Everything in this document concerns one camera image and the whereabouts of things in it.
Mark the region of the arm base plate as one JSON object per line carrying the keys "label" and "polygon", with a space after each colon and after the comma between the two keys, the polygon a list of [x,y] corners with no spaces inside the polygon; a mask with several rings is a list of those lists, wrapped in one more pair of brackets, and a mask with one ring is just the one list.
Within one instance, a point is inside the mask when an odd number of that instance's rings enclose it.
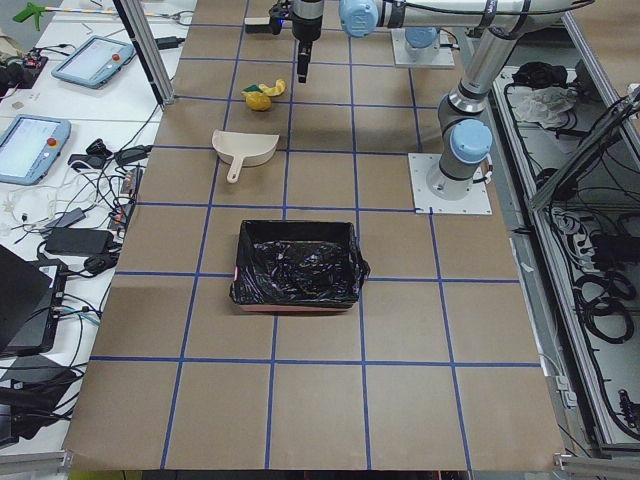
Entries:
{"label": "arm base plate", "polygon": [[404,29],[405,28],[400,28],[391,31],[391,44],[396,67],[429,69],[454,68],[454,43],[449,41],[446,32],[437,28],[439,31],[439,41],[436,45],[423,50],[409,50],[404,39]]}
{"label": "arm base plate", "polygon": [[414,212],[434,215],[491,215],[492,208],[482,166],[476,168],[471,179],[452,180],[440,171],[440,157],[440,154],[408,155]]}

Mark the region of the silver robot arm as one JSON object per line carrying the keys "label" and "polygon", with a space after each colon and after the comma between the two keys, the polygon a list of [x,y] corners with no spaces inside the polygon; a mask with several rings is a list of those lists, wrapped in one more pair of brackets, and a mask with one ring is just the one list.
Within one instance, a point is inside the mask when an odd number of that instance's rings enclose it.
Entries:
{"label": "silver robot arm", "polygon": [[438,43],[439,31],[433,26],[407,27],[404,39],[409,50],[423,50]]}
{"label": "silver robot arm", "polygon": [[341,1],[339,18],[350,37],[378,27],[479,27],[483,30],[464,76],[438,107],[443,152],[439,170],[462,181],[473,177],[491,150],[491,131],[478,116],[491,84],[517,40],[536,25],[531,1]]}

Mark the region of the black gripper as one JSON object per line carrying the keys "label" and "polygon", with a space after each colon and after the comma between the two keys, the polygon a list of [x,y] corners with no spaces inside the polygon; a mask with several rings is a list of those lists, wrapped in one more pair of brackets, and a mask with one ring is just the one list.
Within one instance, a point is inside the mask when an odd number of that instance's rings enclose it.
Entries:
{"label": "black gripper", "polygon": [[291,21],[294,37],[300,41],[297,50],[297,79],[306,83],[313,42],[321,34],[321,0],[293,0]]}

